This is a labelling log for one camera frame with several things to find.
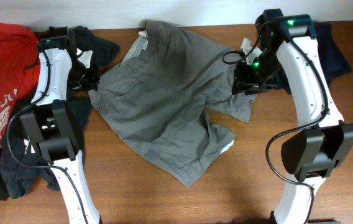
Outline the grey shorts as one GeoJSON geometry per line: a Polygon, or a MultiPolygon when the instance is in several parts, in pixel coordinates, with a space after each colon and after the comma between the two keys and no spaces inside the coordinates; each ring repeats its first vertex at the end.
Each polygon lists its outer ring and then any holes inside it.
{"type": "Polygon", "coordinates": [[[145,29],[147,48],[107,71],[89,98],[125,144],[189,187],[234,143],[208,111],[247,122],[255,96],[232,94],[225,45],[162,21],[145,29]]]}

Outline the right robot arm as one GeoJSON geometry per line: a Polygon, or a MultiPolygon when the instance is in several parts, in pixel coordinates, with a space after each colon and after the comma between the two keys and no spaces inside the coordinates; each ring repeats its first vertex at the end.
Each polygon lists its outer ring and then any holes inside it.
{"type": "Polygon", "coordinates": [[[234,62],[232,93],[254,95],[270,89],[269,81],[283,70],[296,109],[298,125],[284,131],[281,158],[287,174],[271,223],[308,223],[320,186],[353,147],[353,123],[339,112],[321,67],[318,41],[307,14],[284,16],[266,9],[255,22],[262,47],[241,49],[234,62]]]}

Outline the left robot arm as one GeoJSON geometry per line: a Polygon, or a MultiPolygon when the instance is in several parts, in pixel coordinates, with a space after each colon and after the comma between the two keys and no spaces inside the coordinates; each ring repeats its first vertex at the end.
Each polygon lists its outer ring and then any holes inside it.
{"type": "Polygon", "coordinates": [[[101,223],[83,169],[83,130],[67,102],[68,90],[92,90],[99,83],[93,51],[76,46],[68,27],[51,27],[38,44],[40,75],[21,123],[33,149],[54,174],[70,223],[101,223]]]}

